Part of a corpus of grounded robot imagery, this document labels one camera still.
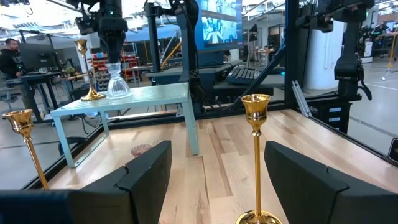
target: clear glass vase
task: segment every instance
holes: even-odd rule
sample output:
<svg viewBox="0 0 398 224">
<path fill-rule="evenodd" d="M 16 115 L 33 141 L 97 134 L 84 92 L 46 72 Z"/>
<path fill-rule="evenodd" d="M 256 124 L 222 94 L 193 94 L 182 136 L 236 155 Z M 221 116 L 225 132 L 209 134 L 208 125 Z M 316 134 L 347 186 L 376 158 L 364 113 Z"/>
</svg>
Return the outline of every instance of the clear glass vase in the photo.
<svg viewBox="0 0 398 224">
<path fill-rule="evenodd" d="M 111 79 L 108 83 L 108 94 L 107 97 L 110 99 L 118 99 L 127 96 L 131 96 L 129 85 L 120 76 L 120 62 L 118 63 L 107 63 L 109 75 Z"/>
</svg>

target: robotic arm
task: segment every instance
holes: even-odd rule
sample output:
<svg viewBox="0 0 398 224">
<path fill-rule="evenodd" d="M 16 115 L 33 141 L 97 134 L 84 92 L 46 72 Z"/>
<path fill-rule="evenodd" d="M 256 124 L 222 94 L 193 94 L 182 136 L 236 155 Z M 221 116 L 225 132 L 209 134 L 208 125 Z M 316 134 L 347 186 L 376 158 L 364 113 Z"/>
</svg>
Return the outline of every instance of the robotic arm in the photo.
<svg viewBox="0 0 398 224">
<path fill-rule="evenodd" d="M 89 5 L 88 11 L 99 2 L 99 11 L 86 13 L 84 4 Z M 109 63 L 120 61 L 127 22 L 122 18 L 121 0 L 67 0 L 76 9 L 81 5 L 82 17 L 76 18 L 76 24 L 82 35 L 98 32 L 101 48 L 108 54 Z"/>
</svg>

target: wooden tabletop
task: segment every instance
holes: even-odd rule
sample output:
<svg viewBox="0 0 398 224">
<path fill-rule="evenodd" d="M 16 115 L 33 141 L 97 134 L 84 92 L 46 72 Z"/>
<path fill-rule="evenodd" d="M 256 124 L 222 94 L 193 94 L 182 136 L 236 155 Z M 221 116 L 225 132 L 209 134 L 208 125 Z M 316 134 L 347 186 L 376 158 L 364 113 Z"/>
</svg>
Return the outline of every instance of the wooden tabletop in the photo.
<svg viewBox="0 0 398 224">
<path fill-rule="evenodd" d="M 292 110 L 272 111 L 261 149 L 276 141 L 328 166 L 398 192 L 398 168 Z M 170 183 L 159 223 L 231 224 L 256 208 L 254 140 L 244 116 L 197 121 L 199 156 L 190 154 L 184 123 L 117 129 L 76 169 L 61 170 L 52 189 L 79 189 L 134 158 L 130 150 L 172 140 Z M 262 209 L 288 221 L 261 161 Z"/>
</svg>

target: keyboard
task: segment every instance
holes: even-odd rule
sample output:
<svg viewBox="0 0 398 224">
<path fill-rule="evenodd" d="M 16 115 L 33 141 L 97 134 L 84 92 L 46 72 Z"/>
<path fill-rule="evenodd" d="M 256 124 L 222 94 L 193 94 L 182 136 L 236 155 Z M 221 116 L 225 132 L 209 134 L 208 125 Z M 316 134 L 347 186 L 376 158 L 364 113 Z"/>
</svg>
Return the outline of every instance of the keyboard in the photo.
<svg viewBox="0 0 398 224">
<path fill-rule="evenodd" d="M 229 83 L 250 85 L 258 76 L 259 71 L 250 68 L 239 68 L 235 66 L 226 77 Z"/>
</svg>

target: man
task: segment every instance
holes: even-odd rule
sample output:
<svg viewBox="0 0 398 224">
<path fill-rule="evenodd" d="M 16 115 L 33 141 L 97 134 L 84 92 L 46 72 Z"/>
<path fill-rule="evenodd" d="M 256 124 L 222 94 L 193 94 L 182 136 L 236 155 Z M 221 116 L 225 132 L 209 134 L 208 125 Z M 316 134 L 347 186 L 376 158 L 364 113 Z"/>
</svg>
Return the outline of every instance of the man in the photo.
<svg viewBox="0 0 398 224">
<path fill-rule="evenodd" d="M 21 63 L 21 55 L 18 49 L 18 42 L 12 38 L 8 38 L 6 40 L 6 48 L 1 50 L 0 71 L 7 76 L 7 79 L 18 78 L 22 75 L 17 68 L 17 64 L 19 63 Z M 18 87 L 22 93 L 22 102 L 25 108 L 32 109 L 26 89 L 23 86 L 16 87 Z"/>
</svg>

